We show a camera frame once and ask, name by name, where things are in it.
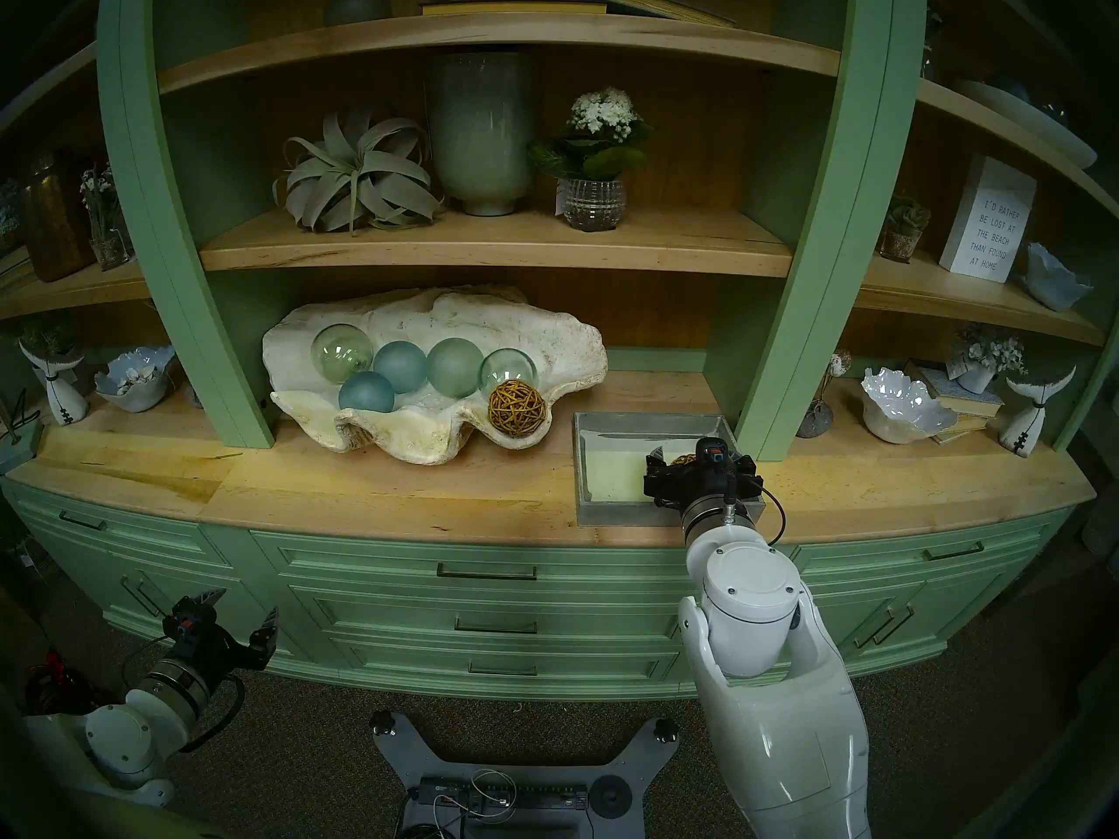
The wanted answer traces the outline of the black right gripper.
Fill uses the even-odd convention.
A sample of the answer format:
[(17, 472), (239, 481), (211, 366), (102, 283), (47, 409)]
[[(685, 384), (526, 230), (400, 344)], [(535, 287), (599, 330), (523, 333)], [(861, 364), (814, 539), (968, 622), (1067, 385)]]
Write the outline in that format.
[(762, 494), (763, 478), (749, 455), (734, 453), (734, 464), (728, 465), (670, 465), (664, 449), (655, 449), (646, 458), (643, 492), (664, 508), (688, 508), (708, 497), (739, 506)]

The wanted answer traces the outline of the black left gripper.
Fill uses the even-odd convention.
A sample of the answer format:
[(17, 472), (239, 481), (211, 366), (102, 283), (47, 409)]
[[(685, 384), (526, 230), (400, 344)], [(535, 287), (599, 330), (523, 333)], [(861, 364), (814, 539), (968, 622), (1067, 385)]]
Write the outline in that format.
[(192, 669), (196, 677), (224, 677), (236, 669), (264, 670), (278, 645), (278, 607), (267, 611), (253, 632), (253, 650), (241, 645), (211, 619), (226, 587), (204, 590), (179, 600), (179, 618), (163, 619), (163, 633), (173, 641), (166, 659)]

